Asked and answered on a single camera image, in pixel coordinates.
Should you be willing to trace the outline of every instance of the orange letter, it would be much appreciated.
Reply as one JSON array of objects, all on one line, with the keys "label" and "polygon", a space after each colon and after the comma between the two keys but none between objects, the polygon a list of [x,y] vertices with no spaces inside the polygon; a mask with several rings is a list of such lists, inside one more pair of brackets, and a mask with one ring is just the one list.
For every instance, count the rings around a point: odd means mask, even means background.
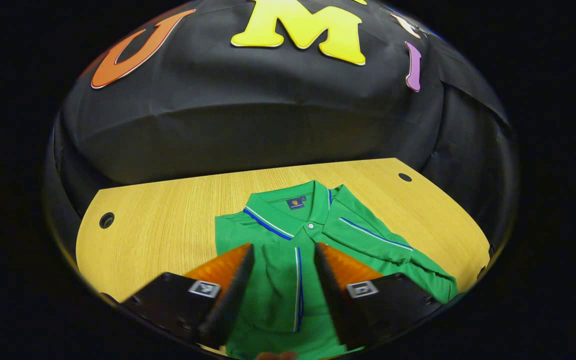
[{"label": "orange letter", "polygon": [[101,61],[99,67],[96,68],[96,71],[92,76],[92,81],[90,81],[90,85],[94,89],[101,89],[115,80],[130,74],[131,71],[137,69],[141,64],[146,62],[146,60],[148,60],[155,51],[162,46],[170,32],[181,19],[194,12],[194,9],[187,10],[182,13],[174,14],[173,16],[158,22],[155,25],[157,29],[155,29],[152,35],[150,35],[150,38],[148,38],[139,51],[120,63],[117,63],[117,59],[119,59],[119,55],[122,54],[122,51],[124,51],[126,46],[128,46],[134,38],[139,36],[142,32],[145,32],[146,29],[140,30],[136,34],[128,36],[124,41],[116,44],[110,49],[108,55],[105,56],[103,61]]}]

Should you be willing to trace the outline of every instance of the green polo shirt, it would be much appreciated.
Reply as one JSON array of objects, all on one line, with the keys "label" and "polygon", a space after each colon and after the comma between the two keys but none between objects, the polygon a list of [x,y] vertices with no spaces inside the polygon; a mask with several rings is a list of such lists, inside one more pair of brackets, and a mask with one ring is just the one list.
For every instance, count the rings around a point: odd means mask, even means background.
[{"label": "green polo shirt", "polygon": [[391,275],[402,272],[441,303],[457,281],[394,234],[344,185],[317,180],[253,193],[242,212],[215,218],[217,255],[252,243],[254,267],[226,344],[228,355],[295,351],[300,360],[347,353],[339,343],[314,264],[317,242]]}]

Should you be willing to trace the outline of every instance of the shirt collar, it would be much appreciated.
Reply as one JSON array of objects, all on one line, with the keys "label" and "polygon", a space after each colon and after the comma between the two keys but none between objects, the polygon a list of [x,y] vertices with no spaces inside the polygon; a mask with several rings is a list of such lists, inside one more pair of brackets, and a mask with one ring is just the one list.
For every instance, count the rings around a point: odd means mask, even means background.
[{"label": "shirt collar", "polygon": [[[270,205],[275,201],[297,198],[312,193],[312,208],[307,220],[291,216]],[[324,225],[330,210],[330,191],[317,180],[284,189],[252,193],[244,209],[256,221],[281,237],[294,237],[307,223]]]}]

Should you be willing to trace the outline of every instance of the white stripe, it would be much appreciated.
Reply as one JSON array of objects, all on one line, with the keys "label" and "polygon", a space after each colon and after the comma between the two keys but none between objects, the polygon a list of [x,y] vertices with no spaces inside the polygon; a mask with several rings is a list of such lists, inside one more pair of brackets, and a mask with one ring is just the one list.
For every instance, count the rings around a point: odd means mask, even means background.
[{"label": "white stripe", "polygon": [[381,241],[384,242],[384,243],[393,244],[394,246],[398,246],[398,247],[400,247],[400,248],[404,248],[404,249],[406,249],[406,250],[412,251],[412,248],[411,248],[411,247],[408,247],[408,246],[403,245],[403,244],[398,244],[398,243],[386,241],[386,240],[382,239],[382,238],[379,237],[379,236],[375,236],[374,234],[371,234],[370,232],[364,230],[363,228],[358,228],[357,226],[354,226],[352,223],[349,223],[348,221],[345,221],[345,220],[342,219],[342,218],[340,218],[339,220],[341,220],[344,224],[348,225],[349,227],[351,227],[351,228],[353,228],[353,229],[356,229],[356,230],[359,230],[359,231],[361,231],[362,233],[366,233],[366,234],[370,235],[371,237],[373,237],[373,238],[375,238],[375,239],[381,240]]},{"label": "white stripe", "polygon": [[292,332],[297,331],[297,312],[299,306],[299,253],[297,253],[297,248],[294,248],[294,260],[297,263],[297,294],[295,295],[294,299],[294,326],[292,328]]},{"label": "white stripe", "polygon": [[246,206],[246,209],[250,210],[250,211],[252,212],[252,214],[256,215],[256,217],[258,217],[259,219],[265,221],[266,224],[268,224],[268,225],[272,226],[273,228],[281,231],[282,233],[288,235],[289,237],[293,237],[293,238],[295,237],[295,235],[290,234],[290,233],[288,233],[288,232],[286,232],[286,231],[284,231],[284,230],[281,230],[281,228],[278,228],[277,226],[274,226],[272,223],[270,223],[270,221],[268,221],[267,219],[261,217],[260,214],[256,213],[255,210],[251,209],[250,207],[247,207],[247,206]]}]

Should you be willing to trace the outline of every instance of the blue stripe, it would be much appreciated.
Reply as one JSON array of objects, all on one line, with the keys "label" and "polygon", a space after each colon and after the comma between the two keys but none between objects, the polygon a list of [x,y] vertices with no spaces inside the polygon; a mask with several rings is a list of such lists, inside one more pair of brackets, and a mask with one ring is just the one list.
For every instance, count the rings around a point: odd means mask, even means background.
[{"label": "blue stripe", "polygon": [[297,332],[302,327],[302,317],[304,317],[304,281],[302,281],[302,250],[297,248],[297,258],[299,259],[299,319],[297,321]]},{"label": "blue stripe", "polygon": [[292,240],[292,238],[288,235],[282,234],[281,232],[275,230],[274,228],[270,227],[270,225],[266,224],[265,222],[261,221],[261,219],[259,219],[258,217],[256,217],[255,215],[253,215],[250,211],[248,211],[248,209],[244,209],[244,212],[246,214],[248,214],[252,219],[254,219],[256,222],[258,222],[261,226],[263,226],[264,228],[272,231],[273,233],[279,235],[280,237],[286,239],[286,240]]},{"label": "blue stripe", "polygon": [[384,239],[383,237],[375,234],[374,232],[368,230],[367,228],[363,228],[363,227],[357,225],[356,223],[350,221],[350,220],[347,219],[347,218],[341,217],[341,218],[339,218],[339,219],[343,219],[344,221],[347,221],[348,223],[352,224],[352,226],[356,226],[357,228],[360,228],[361,230],[367,231],[368,233],[370,233],[370,234],[372,234],[372,235],[375,235],[375,237],[378,237],[379,239],[382,239],[382,240],[385,241],[385,242],[389,242],[389,243],[392,243],[392,244],[397,244],[398,246],[403,246],[404,248],[407,248],[407,249],[410,249],[410,250],[414,250],[414,249],[412,248],[412,246],[408,246],[407,244],[397,243],[397,242],[392,241],[392,240]]}]

